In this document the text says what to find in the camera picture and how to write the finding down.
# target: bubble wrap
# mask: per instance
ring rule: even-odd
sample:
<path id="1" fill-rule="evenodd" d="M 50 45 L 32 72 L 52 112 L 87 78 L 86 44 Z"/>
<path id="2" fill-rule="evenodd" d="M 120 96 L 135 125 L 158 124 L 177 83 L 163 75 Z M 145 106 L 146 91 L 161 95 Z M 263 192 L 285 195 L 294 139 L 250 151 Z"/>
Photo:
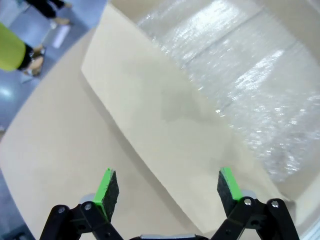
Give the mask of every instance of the bubble wrap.
<path id="1" fill-rule="evenodd" d="M 138 26 L 244 137 L 274 182 L 303 168 L 320 137 L 320 68 L 267 10 L 249 0 L 168 0 Z"/>

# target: yellow-green clothing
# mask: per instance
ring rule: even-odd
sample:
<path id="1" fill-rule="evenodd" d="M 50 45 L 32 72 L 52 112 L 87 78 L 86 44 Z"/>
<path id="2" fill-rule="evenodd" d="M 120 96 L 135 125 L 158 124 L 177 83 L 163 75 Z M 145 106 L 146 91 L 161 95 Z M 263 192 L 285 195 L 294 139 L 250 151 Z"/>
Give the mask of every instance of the yellow-green clothing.
<path id="1" fill-rule="evenodd" d="M 16 70 L 22 63 L 26 45 L 0 22 L 0 69 Z"/>

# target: gray floor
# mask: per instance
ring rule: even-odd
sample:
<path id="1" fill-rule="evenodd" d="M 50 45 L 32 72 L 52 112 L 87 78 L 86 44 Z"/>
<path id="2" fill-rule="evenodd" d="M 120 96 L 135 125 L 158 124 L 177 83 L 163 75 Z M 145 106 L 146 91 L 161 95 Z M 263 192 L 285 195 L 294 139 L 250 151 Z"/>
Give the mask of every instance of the gray floor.
<path id="1" fill-rule="evenodd" d="M 0 127 L 8 128 L 46 73 L 81 36 L 98 23 L 106 4 L 106 0 L 69 1 L 73 3 L 73 8 L 62 9 L 58 15 L 71 19 L 73 26 L 60 48 L 47 46 L 41 76 L 28 79 L 19 71 L 3 72 L 0 70 Z M 10 26 L 13 32 L 32 47 L 40 44 L 44 39 L 45 42 L 50 42 L 48 38 L 45 38 L 50 28 L 50 22 L 33 7 L 21 13 Z M 0 172 L 0 236 L 23 223 Z"/>

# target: leg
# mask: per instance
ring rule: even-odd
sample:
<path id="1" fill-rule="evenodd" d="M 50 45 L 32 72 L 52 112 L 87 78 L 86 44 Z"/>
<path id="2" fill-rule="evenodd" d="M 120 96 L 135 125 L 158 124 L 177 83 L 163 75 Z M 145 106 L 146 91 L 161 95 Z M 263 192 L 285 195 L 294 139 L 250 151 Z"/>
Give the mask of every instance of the leg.
<path id="1" fill-rule="evenodd" d="M 34 50 L 28 44 L 25 43 L 25 54 L 21 65 L 17 68 L 19 71 L 25 74 L 31 74 L 33 76 L 40 73 L 42 65 L 44 63 L 44 57 L 38 56 L 33 58 Z"/>
<path id="2" fill-rule="evenodd" d="M 30 5 L 38 9 L 48 19 L 53 19 L 57 24 L 68 25 L 70 20 L 67 18 L 57 17 L 55 10 L 47 0 L 25 0 Z"/>
<path id="3" fill-rule="evenodd" d="M 30 5 L 39 10 L 46 18 L 54 19 L 57 17 L 55 10 L 47 3 L 46 0 L 25 0 Z"/>

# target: person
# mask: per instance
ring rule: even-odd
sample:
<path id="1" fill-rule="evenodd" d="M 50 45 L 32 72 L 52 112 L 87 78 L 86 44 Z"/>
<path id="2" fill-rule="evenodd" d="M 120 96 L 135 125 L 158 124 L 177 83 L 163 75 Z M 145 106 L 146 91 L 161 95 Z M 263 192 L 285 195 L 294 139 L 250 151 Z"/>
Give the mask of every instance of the person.
<path id="1" fill-rule="evenodd" d="M 64 17 L 58 17 L 56 11 L 48 3 L 48 0 L 25 0 L 28 4 L 34 6 L 42 15 L 48 19 L 52 19 L 55 23 L 59 25 L 68 25 L 70 24 L 70 19 Z M 49 0 L 52 2 L 58 9 L 61 8 L 71 8 L 72 4 L 64 2 L 61 0 Z"/>
<path id="2" fill-rule="evenodd" d="M 37 76 L 44 63 L 44 51 L 42 45 L 30 47 L 0 23 L 0 69 L 8 72 L 19 70 Z"/>

